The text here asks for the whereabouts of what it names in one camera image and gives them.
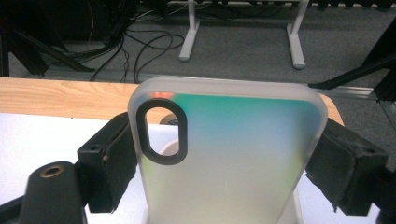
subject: oval hole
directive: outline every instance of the oval hole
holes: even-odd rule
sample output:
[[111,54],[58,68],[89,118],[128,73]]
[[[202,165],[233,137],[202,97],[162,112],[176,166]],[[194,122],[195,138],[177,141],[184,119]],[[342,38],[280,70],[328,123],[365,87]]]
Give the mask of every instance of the oval hole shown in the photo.
[[173,156],[179,151],[177,116],[169,109],[153,107],[146,114],[148,141],[153,151]]

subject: metal stand leg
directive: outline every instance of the metal stand leg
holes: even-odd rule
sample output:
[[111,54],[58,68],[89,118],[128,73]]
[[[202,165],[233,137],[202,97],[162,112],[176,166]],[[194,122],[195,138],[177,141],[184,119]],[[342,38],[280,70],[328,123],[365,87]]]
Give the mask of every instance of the metal stand leg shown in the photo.
[[8,49],[4,35],[0,35],[0,77],[9,77]]
[[183,48],[178,56],[182,62],[186,62],[190,59],[192,46],[194,45],[194,40],[199,27],[199,21],[195,19],[194,0],[189,0],[189,21],[190,28],[187,32],[186,39],[184,40]]
[[305,61],[303,51],[301,49],[300,38],[298,36],[298,30],[300,29],[301,22],[303,21],[306,8],[308,7],[309,0],[302,0],[298,8],[298,14],[294,24],[288,24],[288,38],[291,51],[291,58],[293,60],[293,66],[296,69],[305,68]]

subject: translucent phone case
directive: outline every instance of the translucent phone case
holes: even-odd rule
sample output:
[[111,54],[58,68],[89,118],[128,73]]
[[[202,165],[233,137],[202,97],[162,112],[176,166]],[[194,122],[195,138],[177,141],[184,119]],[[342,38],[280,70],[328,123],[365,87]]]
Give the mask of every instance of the translucent phone case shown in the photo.
[[[152,107],[178,118],[174,155],[150,148]],[[303,85],[199,78],[146,81],[128,111],[150,224],[276,224],[327,120]]]

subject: light wood strip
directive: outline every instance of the light wood strip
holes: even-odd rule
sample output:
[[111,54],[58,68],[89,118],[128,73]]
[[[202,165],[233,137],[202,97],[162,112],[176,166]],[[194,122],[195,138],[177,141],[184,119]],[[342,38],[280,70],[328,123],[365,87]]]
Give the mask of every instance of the light wood strip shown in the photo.
[[[0,113],[112,119],[127,111],[136,84],[0,77]],[[329,117],[343,123],[332,100],[321,96]],[[159,123],[167,112],[148,114]]]

